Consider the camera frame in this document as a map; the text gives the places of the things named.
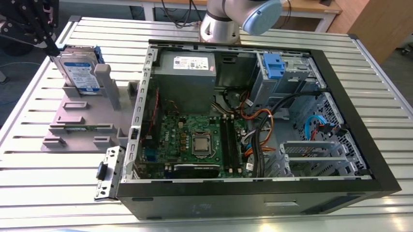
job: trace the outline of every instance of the power supply label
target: power supply label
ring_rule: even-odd
[[[175,57],[174,69],[209,70],[207,57]]]
[[[91,74],[93,67],[90,63],[66,62],[67,73],[77,88],[86,92],[99,91],[97,77]]]

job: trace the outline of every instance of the metal bracket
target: metal bracket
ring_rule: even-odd
[[[98,168],[95,201],[118,201],[117,192],[121,180],[122,165],[125,159],[125,148],[122,146],[110,147],[105,159]]]

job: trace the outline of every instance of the side panel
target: side panel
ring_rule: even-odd
[[[344,192],[121,198],[139,220],[326,214],[367,198]]]

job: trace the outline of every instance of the blue hard drive label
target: blue hard drive label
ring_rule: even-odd
[[[99,83],[97,77],[93,75],[93,66],[85,62],[64,62],[67,74],[81,91],[97,92],[99,91]]]

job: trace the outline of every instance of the aluminum profile table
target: aluminum profile table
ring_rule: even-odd
[[[121,86],[141,79],[149,39],[198,41],[198,30],[163,22],[85,17],[67,24],[58,43],[99,45]],[[241,39],[244,44],[325,51],[403,191],[324,216],[139,222],[119,202],[94,202],[95,173],[105,154],[40,152],[64,94],[62,75],[47,58],[0,131],[0,229],[413,230],[413,110],[360,41],[348,35],[289,30],[270,30],[262,36],[244,32]]]

